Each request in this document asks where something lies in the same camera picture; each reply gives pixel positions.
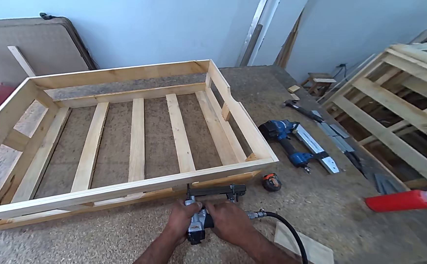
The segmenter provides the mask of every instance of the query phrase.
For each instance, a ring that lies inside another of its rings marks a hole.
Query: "wooden bed frame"
[[[399,138],[415,130],[427,135],[427,108],[419,109],[404,100],[405,92],[427,98],[427,43],[392,45],[324,101],[323,106],[337,121],[351,117],[372,134],[359,141],[362,146],[380,141],[427,179],[427,158]],[[373,102],[402,121],[383,126],[368,114]]]
[[[44,90],[153,77],[206,73],[205,83],[157,87],[53,100]],[[211,89],[217,87],[221,107]],[[195,93],[222,166],[196,170],[176,95]],[[145,179],[144,99],[166,97],[180,173]],[[13,127],[31,103],[46,107],[31,137]],[[111,103],[133,101],[128,182],[90,189],[106,113]],[[71,192],[33,199],[72,108],[96,106]],[[246,157],[228,119],[238,124],[252,154]],[[278,161],[243,105],[212,60],[163,63],[30,77],[0,107],[0,145],[21,152],[0,188],[0,229],[39,223],[78,213],[148,201],[206,187],[242,183]]]

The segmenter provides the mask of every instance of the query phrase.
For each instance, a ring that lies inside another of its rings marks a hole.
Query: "workbench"
[[[316,141],[336,161],[341,172],[329,175],[317,162],[310,163],[311,174],[295,168],[288,161],[279,143],[270,146],[280,159],[261,175],[275,172],[283,183],[282,189],[269,193],[259,177],[247,184],[246,195],[238,205],[245,210],[264,208],[277,211],[297,231],[334,251],[336,263],[421,263],[427,261],[427,214],[404,212],[377,214],[370,211],[363,198],[377,195],[371,183],[350,163],[314,121],[298,112],[281,108],[290,97],[287,88],[295,85],[285,70],[275,66],[221,69],[231,86],[233,97],[241,101],[256,125],[267,120],[299,121]],[[196,74],[170,78],[154,78],[123,83],[78,87],[71,97],[87,95],[90,90],[118,92],[202,81]],[[311,96],[300,89],[296,94],[309,110],[318,110],[328,123],[334,120]],[[65,97],[68,94],[53,94]],[[196,168],[220,166],[213,140],[202,117],[199,104],[192,94],[178,96],[185,117],[186,133]],[[70,114],[35,198],[69,192],[84,140],[95,107],[75,109]],[[131,104],[118,103],[110,107],[101,138],[92,188],[122,183],[127,180],[130,141]],[[170,117],[164,98],[145,102],[146,177],[159,177],[179,169]],[[240,143],[246,148],[244,139]],[[292,139],[299,151],[307,151]],[[352,147],[364,167],[376,173],[386,173],[378,163]],[[223,201],[224,196],[203,197]],[[133,205],[89,212],[44,223],[0,231],[0,263],[131,263],[160,234],[168,220],[175,198],[147,201]],[[273,240],[275,220],[253,220],[253,225]],[[173,263],[252,263],[239,248],[218,239],[207,231],[201,245],[185,242],[172,257]]]

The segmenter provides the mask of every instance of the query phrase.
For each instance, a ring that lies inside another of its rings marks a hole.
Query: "air hose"
[[[298,233],[293,228],[293,226],[287,220],[285,220],[285,218],[281,217],[280,215],[278,215],[276,213],[264,211],[264,209],[261,209],[259,212],[248,211],[248,212],[246,212],[246,214],[248,215],[249,219],[262,218],[262,217],[273,217],[273,218],[276,218],[279,221],[281,221],[284,225],[286,225],[288,227],[288,229],[292,232],[292,235],[295,238],[296,243],[298,244],[298,248],[300,249],[300,254],[302,256],[302,263],[308,264],[308,258],[306,256],[306,251],[304,250],[303,243],[302,243],[300,237],[298,236]]]

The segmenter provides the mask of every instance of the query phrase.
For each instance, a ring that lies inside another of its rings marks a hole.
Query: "hammer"
[[[290,106],[290,107],[296,109],[296,111],[299,111],[302,115],[309,117],[318,123],[324,122],[324,119],[321,118],[320,116],[315,115],[314,113],[304,109],[301,106],[295,105],[295,103],[296,102],[294,100],[286,100],[285,102],[283,102],[282,107]]]

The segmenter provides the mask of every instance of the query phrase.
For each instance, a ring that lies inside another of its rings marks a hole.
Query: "tape measure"
[[[262,186],[269,192],[276,192],[282,188],[282,183],[275,173],[271,173],[262,178]]]

